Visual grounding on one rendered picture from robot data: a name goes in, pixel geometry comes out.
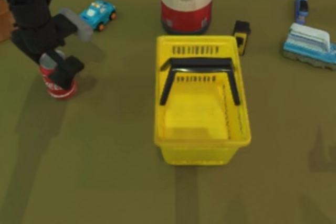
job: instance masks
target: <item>person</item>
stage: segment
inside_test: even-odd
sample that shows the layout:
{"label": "person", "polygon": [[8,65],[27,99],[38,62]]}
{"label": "person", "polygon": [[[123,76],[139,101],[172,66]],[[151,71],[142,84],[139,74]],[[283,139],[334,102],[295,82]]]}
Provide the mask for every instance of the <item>person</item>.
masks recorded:
{"label": "person", "polygon": [[11,40],[32,61],[59,46],[55,24],[51,22],[51,0],[7,0],[15,19]]}

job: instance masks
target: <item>brown table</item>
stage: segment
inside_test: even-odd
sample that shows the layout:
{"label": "brown table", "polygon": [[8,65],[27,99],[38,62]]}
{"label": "brown table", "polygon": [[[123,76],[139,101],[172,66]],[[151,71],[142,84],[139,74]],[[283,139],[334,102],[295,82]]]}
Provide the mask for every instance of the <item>brown table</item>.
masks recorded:
{"label": "brown table", "polygon": [[[79,13],[91,1],[52,7]],[[214,0],[209,34],[251,22],[241,64],[253,137],[229,165],[200,168],[166,165],[153,144],[159,0],[108,1],[118,18],[64,48],[87,66],[68,102],[50,98],[29,59],[0,44],[0,222],[336,222],[336,73],[279,53],[293,0]],[[335,1],[309,3],[308,24],[336,39]]]}

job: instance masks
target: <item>red and white container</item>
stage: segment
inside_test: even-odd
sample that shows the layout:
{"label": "red and white container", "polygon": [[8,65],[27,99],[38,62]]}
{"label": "red and white container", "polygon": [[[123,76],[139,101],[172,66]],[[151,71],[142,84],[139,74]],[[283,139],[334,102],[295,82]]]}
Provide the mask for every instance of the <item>red and white container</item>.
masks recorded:
{"label": "red and white container", "polygon": [[203,34],[212,17],[212,0],[161,0],[161,22],[168,34]]}
{"label": "red and white container", "polygon": [[[61,51],[56,50],[56,52],[65,59],[65,54]],[[47,87],[48,93],[55,99],[65,100],[72,97],[77,91],[77,83],[75,80],[72,81],[69,90],[64,90],[57,86],[48,78],[48,75],[53,73],[57,67],[57,63],[51,59],[47,54],[43,54],[39,60],[39,70],[43,76],[44,83]]]}

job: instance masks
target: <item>soda can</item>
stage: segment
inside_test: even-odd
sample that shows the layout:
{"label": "soda can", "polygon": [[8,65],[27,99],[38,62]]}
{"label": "soda can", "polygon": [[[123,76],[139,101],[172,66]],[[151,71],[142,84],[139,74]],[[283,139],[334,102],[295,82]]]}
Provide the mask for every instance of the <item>soda can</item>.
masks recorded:
{"label": "soda can", "polygon": [[[65,54],[62,51],[56,50],[56,52],[65,59]],[[43,54],[39,60],[39,70],[42,74],[43,81],[47,87],[48,93],[55,99],[65,100],[72,97],[77,91],[77,83],[75,80],[72,81],[70,89],[64,90],[53,81],[51,81],[48,76],[55,71],[57,63],[47,54]]]}

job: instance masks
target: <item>car windshield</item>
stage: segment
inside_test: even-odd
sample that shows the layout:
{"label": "car windshield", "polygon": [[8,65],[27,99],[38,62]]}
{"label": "car windshield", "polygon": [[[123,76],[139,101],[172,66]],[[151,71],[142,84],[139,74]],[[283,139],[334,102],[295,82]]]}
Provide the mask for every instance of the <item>car windshield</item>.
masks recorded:
{"label": "car windshield", "polygon": [[92,9],[89,9],[86,14],[89,16],[89,17],[92,17],[96,14],[96,11],[95,10],[92,10]]}

